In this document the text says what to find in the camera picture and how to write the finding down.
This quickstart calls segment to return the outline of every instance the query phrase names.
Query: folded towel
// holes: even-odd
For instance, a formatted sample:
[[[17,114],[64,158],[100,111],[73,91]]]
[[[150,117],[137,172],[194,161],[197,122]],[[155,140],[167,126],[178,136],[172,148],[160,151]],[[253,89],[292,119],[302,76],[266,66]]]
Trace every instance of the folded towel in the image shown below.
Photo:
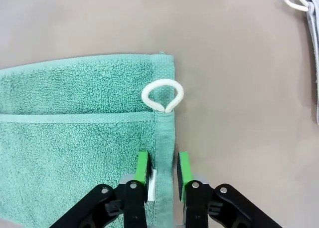
[[[146,150],[158,171],[148,225],[171,227],[174,113],[141,100],[160,78],[174,79],[172,56],[91,56],[0,70],[0,217],[49,227],[97,184],[116,187],[134,173],[138,151]],[[163,105],[173,96],[170,87],[151,93]]]

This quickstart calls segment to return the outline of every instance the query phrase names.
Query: towel label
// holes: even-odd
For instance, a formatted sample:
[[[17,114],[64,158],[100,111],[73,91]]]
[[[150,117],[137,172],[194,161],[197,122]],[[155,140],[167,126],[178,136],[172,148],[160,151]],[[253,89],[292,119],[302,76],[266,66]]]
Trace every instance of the towel label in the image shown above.
[[[152,169],[152,174],[149,180],[149,193],[148,193],[148,202],[155,201],[155,183],[156,183],[156,175],[157,170]]]

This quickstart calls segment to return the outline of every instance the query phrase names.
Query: silver bolt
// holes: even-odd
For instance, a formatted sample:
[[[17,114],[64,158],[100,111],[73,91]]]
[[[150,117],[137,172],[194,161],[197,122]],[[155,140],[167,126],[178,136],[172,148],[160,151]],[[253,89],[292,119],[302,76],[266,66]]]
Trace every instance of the silver bolt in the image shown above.
[[[105,194],[105,193],[107,193],[108,191],[109,191],[109,189],[107,189],[107,188],[103,188],[103,189],[101,190],[102,194]]]
[[[220,192],[221,192],[221,193],[226,193],[226,192],[227,192],[227,189],[226,189],[225,187],[222,187],[222,188],[220,189]]]
[[[138,186],[138,185],[137,185],[135,182],[133,182],[133,183],[130,184],[130,188],[132,188],[132,189],[135,189],[137,186]]]
[[[199,187],[199,183],[198,183],[198,182],[193,182],[193,183],[191,184],[191,186],[192,186],[193,188],[198,188],[198,187]]]

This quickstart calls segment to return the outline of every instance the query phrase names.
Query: table surface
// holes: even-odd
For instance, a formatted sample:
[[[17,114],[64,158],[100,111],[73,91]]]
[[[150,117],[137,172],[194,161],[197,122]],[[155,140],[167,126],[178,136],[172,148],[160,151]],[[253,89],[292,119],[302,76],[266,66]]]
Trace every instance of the table surface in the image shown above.
[[[283,0],[0,0],[0,24],[0,68],[174,55],[185,90],[176,147],[189,151],[193,171],[212,186],[232,184],[283,227],[317,225],[316,73],[305,12]]]

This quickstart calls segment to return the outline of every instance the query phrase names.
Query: teal terry cloth towel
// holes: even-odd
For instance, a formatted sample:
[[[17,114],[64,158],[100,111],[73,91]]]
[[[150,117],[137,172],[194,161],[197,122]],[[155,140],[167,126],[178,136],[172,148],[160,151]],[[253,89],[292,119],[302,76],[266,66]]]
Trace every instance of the teal terry cloth towel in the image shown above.
[[[143,88],[174,79],[170,55],[102,55],[0,70],[0,217],[47,228],[96,185],[115,188],[139,151],[158,171],[148,225],[172,217],[174,113],[155,112]],[[150,98],[166,106],[171,87]],[[120,217],[107,227],[123,227]]]

